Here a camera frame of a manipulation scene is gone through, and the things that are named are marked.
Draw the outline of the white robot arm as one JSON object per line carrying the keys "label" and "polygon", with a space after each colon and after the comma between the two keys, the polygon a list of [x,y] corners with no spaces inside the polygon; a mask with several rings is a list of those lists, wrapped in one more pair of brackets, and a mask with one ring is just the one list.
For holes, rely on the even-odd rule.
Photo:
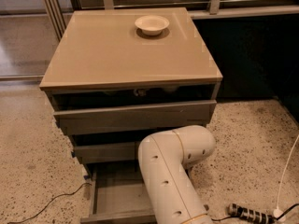
{"label": "white robot arm", "polygon": [[213,224],[186,170],[210,156],[213,134],[193,125],[153,133],[138,148],[140,171],[157,224]]}

